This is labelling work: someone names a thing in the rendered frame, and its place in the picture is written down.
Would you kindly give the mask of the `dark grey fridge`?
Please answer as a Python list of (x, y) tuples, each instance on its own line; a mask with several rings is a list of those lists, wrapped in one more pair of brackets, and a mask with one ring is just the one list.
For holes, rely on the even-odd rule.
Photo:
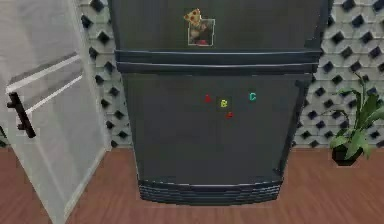
[[(278, 197), (333, 3), (108, 0), (142, 199)], [(184, 15), (196, 8), (215, 20), (212, 46), (188, 45)]]

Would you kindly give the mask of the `photo fridge magnet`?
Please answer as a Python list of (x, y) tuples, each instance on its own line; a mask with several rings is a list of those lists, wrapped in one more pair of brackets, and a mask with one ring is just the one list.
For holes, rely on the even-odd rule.
[(214, 19), (202, 19), (199, 25), (188, 27), (189, 46), (212, 46), (214, 42)]

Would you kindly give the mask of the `pizza slice fridge magnet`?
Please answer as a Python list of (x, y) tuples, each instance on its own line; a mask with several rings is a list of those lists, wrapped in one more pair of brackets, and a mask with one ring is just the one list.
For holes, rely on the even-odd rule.
[(198, 26), (202, 19), (200, 10), (198, 8), (190, 11), (184, 15), (184, 19), (193, 26)]

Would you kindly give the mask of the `white room door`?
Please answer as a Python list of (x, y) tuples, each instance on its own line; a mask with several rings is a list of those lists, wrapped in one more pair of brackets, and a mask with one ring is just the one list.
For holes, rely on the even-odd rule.
[[(106, 151), (75, 0), (0, 0), (0, 127), (52, 224), (66, 224)], [(17, 92), (36, 136), (16, 111)]]

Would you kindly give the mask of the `black plant pot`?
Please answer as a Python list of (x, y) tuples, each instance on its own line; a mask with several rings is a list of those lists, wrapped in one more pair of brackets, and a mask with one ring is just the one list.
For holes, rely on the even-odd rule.
[(348, 148), (344, 145), (340, 145), (332, 150), (332, 159), (338, 166), (351, 166), (360, 157), (363, 150), (359, 149), (352, 157), (346, 159), (346, 153)]

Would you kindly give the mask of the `green house plant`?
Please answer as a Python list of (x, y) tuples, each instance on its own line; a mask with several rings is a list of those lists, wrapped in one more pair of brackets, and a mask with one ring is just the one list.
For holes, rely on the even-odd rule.
[(331, 150), (344, 145), (348, 148), (345, 158), (349, 159), (359, 149), (362, 149), (366, 159), (370, 158), (372, 147), (368, 143), (366, 130), (376, 121), (384, 120), (384, 103), (379, 104), (378, 93), (368, 93), (364, 78), (355, 73), (359, 79), (360, 90), (355, 88), (343, 88), (336, 92), (337, 95), (353, 93), (356, 98), (355, 121), (350, 125), (349, 115), (343, 109), (329, 109), (329, 112), (337, 112), (345, 117), (347, 126), (341, 128), (335, 136), (332, 137), (329, 147)]

